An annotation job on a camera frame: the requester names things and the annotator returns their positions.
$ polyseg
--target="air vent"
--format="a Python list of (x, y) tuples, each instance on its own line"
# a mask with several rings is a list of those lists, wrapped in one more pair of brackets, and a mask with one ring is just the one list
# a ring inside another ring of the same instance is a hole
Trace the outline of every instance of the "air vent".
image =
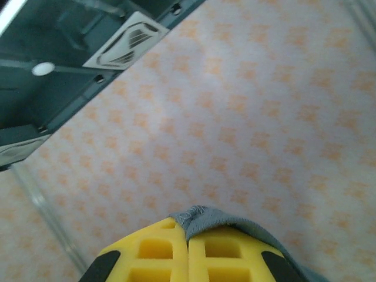
[(0, 147), (0, 166), (27, 158), (48, 136)]
[(125, 70), (168, 32), (159, 23), (135, 12), (83, 66)]

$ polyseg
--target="wall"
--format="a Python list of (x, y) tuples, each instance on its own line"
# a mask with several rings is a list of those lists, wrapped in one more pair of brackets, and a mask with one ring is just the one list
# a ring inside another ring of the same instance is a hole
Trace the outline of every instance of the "wall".
[(375, 59), (337, 1), (208, 0), (27, 164), (88, 260), (210, 204), (375, 281)]
[(75, 266), (11, 171), (0, 173), (0, 280), (77, 281)]

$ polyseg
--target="gray cloth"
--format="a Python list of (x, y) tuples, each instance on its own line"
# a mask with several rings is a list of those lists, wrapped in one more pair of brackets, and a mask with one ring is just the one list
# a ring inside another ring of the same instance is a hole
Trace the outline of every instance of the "gray cloth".
[(188, 241), (193, 236), (217, 226), (232, 226), (257, 240), (273, 246), (285, 256), (287, 261), (295, 268), (300, 276), (309, 282), (329, 282), (320, 274), (298, 264), (286, 250), (286, 248), (271, 235), (266, 229), (257, 223), (242, 217), (233, 216), (221, 210), (205, 206), (192, 206), (187, 211), (172, 213), (170, 217), (179, 223), (186, 233)]

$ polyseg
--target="metal frame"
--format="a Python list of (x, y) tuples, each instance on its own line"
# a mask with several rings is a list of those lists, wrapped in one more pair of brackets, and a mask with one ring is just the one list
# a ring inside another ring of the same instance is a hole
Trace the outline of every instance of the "metal frame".
[(41, 214), (51, 232), (56, 236), (78, 272), (83, 275), (88, 269), (88, 263), (83, 258), (79, 248), (74, 244), (71, 237), (62, 227), (53, 207), (46, 200), (27, 167), (22, 162), (19, 162), (12, 164), (10, 170), (14, 173), (25, 194)]

